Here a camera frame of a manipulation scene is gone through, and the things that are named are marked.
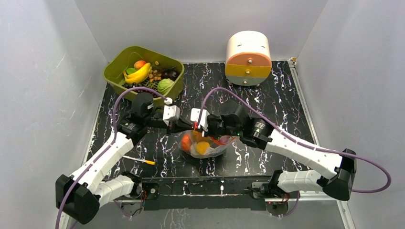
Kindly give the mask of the orange toy pumpkin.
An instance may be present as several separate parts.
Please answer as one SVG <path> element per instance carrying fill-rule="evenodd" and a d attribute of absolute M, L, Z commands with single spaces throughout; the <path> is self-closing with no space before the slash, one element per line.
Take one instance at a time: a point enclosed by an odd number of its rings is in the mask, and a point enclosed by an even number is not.
<path fill-rule="evenodd" d="M 184 134 L 181 139 L 181 149 L 185 152 L 190 152 L 192 140 L 189 134 Z"/>

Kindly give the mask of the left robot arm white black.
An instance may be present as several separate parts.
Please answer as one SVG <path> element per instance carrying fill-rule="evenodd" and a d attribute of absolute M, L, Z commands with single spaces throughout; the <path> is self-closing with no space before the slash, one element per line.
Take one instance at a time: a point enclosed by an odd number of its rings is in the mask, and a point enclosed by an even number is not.
<path fill-rule="evenodd" d="M 70 176 L 61 175 L 55 183 L 58 228 L 63 213 L 81 224 L 90 222 L 99 209 L 121 196 L 140 198 L 146 194 L 142 179 L 130 172 L 103 182 L 106 174 L 147 133 L 149 127 L 165 129 L 168 134 L 192 130 L 194 125 L 180 117 L 172 100 L 162 97 L 164 106 L 156 108 L 154 90 L 139 93 L 132 108 L 117 120 L 112 115 L 113 132 L 104 145 Z"/>

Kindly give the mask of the yellow toy lemon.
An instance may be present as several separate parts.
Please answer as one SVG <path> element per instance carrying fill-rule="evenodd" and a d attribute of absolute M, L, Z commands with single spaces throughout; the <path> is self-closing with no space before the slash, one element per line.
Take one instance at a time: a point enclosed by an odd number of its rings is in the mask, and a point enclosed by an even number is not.
<path fill-rule="evenodd" d="M 200 141 L 195 145 L 195 150 L 199 155 L 204 155 L 209 147 L 210 147 L 209 142 Z"/>

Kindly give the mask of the clear zip bag orange zipper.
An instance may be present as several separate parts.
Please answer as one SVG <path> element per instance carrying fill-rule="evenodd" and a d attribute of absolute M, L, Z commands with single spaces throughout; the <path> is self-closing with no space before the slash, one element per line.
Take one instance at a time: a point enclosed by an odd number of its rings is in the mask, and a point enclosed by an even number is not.
<path fill-rule="evenodd" d="M 223 155 L 234 140 L 236 137 L 233 136 L 203 137 L 200 132 L 188 130 L 182 132 L 179 146 L 186 154 L 197 159 L 205 159 Z"/>

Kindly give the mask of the purple toy eggplant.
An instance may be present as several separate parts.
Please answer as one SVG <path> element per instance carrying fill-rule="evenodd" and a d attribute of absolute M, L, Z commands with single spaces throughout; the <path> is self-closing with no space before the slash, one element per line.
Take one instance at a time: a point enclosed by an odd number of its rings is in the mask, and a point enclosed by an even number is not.
<path fill-rule="evenodd" d="M 222 136 L 218 139 L 218 144 L 219 145 L 226 145 L 229 144 L 231 142 L 233 142 L 236 139 L 236 137 L 233 136 Z"/>

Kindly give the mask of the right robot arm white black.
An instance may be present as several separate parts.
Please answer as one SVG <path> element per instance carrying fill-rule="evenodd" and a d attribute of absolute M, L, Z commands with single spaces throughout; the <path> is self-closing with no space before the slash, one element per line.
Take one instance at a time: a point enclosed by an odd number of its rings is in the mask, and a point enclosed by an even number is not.
<path fill-rule="evenodd" d="M 235 136 L 247 146 L 277 153 L 309 167 L 307 171 L 277 170 L 269 182 L 252 185 L 255 198 L 280 198 L 295 191 L 321 191 L 329 197 L 347 201 L 356 173 L 355 152 L 344 155 L 329 153 L 308 141 L 276 128 L 263 115 L 250 115 L 235 101 L 222 104 L 220 114 L 204 111 L 200 125 L 211 137 Z"/>

